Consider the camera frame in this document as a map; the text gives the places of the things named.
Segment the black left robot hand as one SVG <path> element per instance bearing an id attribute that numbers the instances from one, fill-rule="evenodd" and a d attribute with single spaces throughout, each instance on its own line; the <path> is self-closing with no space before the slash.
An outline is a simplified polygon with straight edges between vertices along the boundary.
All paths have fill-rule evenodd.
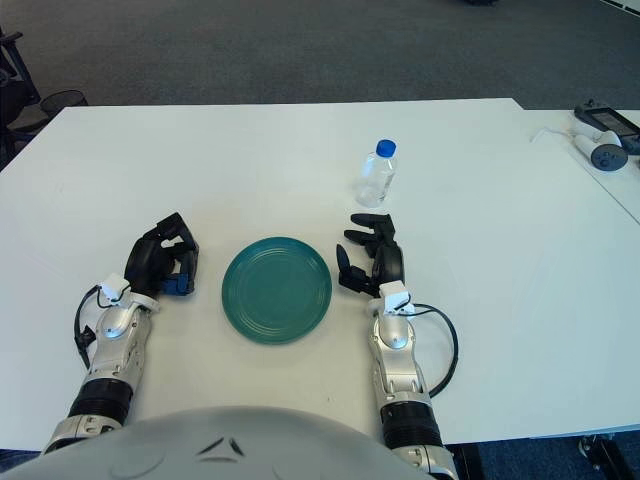
<path id="1" fill-rule="evenodd" d="M 175 212 L 139 238 L 126 263 L 124 278 L 135 294 L 186 296 L 195 290 L 199 246 Z"/>

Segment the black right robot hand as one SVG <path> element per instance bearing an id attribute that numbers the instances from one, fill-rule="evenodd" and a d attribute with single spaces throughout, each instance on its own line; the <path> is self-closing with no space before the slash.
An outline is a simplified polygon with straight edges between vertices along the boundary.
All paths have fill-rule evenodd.
<path id="1" fill-rule="evenodd" d="M 345 230 L 349 241 L 362 246 L 373 260 L 371 274 L 352 265 L 346 250 L 336 245 L 336 259 L 339 269 L 338 282 L 356 293 L 366 293 L 373 298 L 380 297 L 380 287 L 394 281 L 405 281 L 403 253 L 395 240 L 395 227 L 389 214 L 352 214 L 350 220 L 369 232 Z"/>

